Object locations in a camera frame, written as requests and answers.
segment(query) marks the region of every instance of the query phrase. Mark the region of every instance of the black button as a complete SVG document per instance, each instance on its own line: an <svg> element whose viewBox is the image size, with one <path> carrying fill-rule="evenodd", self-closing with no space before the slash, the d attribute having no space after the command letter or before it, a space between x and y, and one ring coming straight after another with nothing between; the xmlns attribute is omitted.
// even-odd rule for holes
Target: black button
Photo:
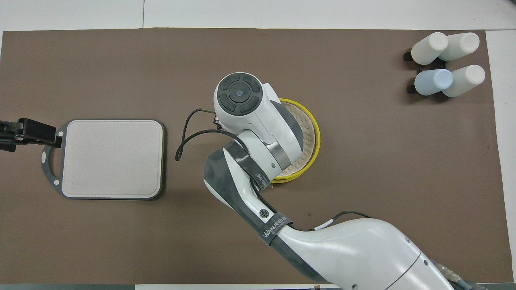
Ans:
<svg viewBox="0 0 516 290"><path fill-rule="evenodd" d="M244 81L246 83L249 84L249 86L251 86L251 89L253 90L253 92L255 93L259 93L260 92L260 83L258 83L258 80L250 75L246 75L244 76Z"/></svg>
<svg viewBox="0 0 516 290"><path fill-rule="evenodd" d="M229 88L229 98L235 103L243 103L251 96L251 90L246 83L237 82Z"/></svg>
<svg viewBox="0 0 516 290"><path fill-rule="evenodd" d="M220 94L219 100L226 109L230 110L231 112L235 111L236 105L231 103L231 101L228 99L228 95L225 93Z"/></svg>
<svg viewBox="0 0 516 290"><path fill-rule="evenodd" d="M245 103L244 105L240 106L240 112L245 113L247 111L252 110L257 104L260 98L257 96L252 96L249 102Z"/></svg>
<svg viewBox="0 0 516 290"><path fill-rule="evenodd" d="M240 75L233 73L228 75L225 79L220 82L219 89L227 90L229 85L240 79Z"/></svg>

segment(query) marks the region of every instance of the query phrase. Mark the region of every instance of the black strap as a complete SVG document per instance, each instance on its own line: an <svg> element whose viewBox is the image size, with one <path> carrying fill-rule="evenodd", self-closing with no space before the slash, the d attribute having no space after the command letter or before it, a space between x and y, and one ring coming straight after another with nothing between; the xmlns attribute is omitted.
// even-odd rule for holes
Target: black strap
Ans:
<svg viewBox="0 0 516 290"><path fill-rule="evenodd" d="M287 218L284 214L275 213L268 222L266 222L263 227L258 232L260 239L268 246L272 242L277 235L280 229L282 229L287 224L292 223L292 221Z"/></svg>
<svg viewBox="0 0 516 290"><path fill-rule="evenodd" d="M254 183L261 190L264 190L269 184L269 177L262 168L251 158L251 156L235 141L231 141L224 145L224 149L231 155L238 165L252 178Z"/></svg>

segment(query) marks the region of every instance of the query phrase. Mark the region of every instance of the black cable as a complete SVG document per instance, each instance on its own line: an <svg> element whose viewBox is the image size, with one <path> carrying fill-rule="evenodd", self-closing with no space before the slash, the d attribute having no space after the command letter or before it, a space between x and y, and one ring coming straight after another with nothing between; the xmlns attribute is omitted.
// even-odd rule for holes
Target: black cable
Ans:
<svg viewBox="0 0 516 290"><path fill-rule="evenodd" d="M188 127L188 122L190 121L190 118L197 112L199 111L202 111L202 112L208 112L208 113L212 113L212 114L215 114L215 111L212 111L212 110L207 110L207 109L202 109L202 108L198 108L198 109L195 109L193 110L190 115L188 115L188 117L186 118L186 121L185 121L185 126L183 127L183 135L181 136L181 144L179 145L178 147L178 150L175 152L175 160L176 161L179 161L181 159L181 156L183 155L183 149L184 149L184 146L185 144L192 140L194 137L197 137L201 134L205 134L205 133L220 133L220 134L224 134L224 135L227 135L227 136L230 136L231 138L235 139L238 143L240 143L240 145L242 146L242 148L244 149L244 151L246 151L248 154L249 154L249 150L247 149L247 146L244 144L244 142L242 140L240 140L240 138L238 138L235 134L233 133L229 133L227 131L223 131L223 130L202 130L202 131L198 131L192 135L190 135L188 138L185 139L185 135L186 135L186 128Z"/></svg>
<svg viewBox="0 0 516 290"><path fill-rule="evenodd" d="M293 224L293 223L289 223L289 224L288 224L288 226L289 226L289 227L291 227L291 228L293 228L294 230L298 230L298 231L301 231L301 232L311 232L311 231L315 231L315 229L305 230L305 229L296 228L296 227L294 226L294 224Z"/></svg>
<svg viewBox="0 0 516 290"><path fill-rule="evenodd" d="M344 211L344 212L340 212L340 213L338 213L336 216L334 216L334 217L332 218L332 220L336 220L336 219L338 219L338 218L340 218L341 216L346 215L346 214L356 214L356 215L363 216L363 217L366 217L366 218L373 218L373 217L372 217L372 216L370 216L370 215L363 214L363 213L360 213L360 212L353 212L353 211L348 212L348 211Z"/></svg>
<svg viewBox="0 0 516 290"><path fill-rule="evenodd" d="M183 155L183 147L185 146L185 144L188 141L192 140L193 138L195 138L195 137L197 137L197 136L199 136L201 134L206 134L206 133L220 133L220 134L224 134L224 135L230 136L231 138L235 139L238 143L240 143L240 145L242 146L242 148L244 149L244 151L246 153L249 153L249 150L247 149L247 146L235 134L229 133L229 132L223 131L223 130L210 129L210 130L202 130L202 131L199 131L197 133L193 133L192 135L190 135L190 137L188 137L185 140L183 140L183 142L181 142L181 145L179 145L178 150L175 152L175 160L179 161L179 159L181 159L181 156Z"/></svg>

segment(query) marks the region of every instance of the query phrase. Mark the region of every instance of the white tabletop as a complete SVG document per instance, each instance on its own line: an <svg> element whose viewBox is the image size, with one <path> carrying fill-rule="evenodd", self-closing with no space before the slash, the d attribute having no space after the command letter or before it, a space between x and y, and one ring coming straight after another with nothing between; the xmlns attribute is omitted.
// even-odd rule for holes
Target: white tabletop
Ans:
<svg viewBox="0 0 516 290"><path fill-rule="evenodd" d="M491 30L487 31L487 45L512 269L516 277L515 3L510 0L0 0L0 31L142 27Z"/></svg>

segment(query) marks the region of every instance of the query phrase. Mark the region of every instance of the circular control panel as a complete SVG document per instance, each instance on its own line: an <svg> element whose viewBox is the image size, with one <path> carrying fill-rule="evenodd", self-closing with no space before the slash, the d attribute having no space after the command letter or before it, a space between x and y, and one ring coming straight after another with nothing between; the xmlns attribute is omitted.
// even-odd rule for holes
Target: circular control panel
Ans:
<svg viewBox="0 0 516 290"><path fill-rule="evenodd" d="M262 85L247 73L232 73L217 88L217 100L224 111L234 116L253 112L263 98Z"/></svg>

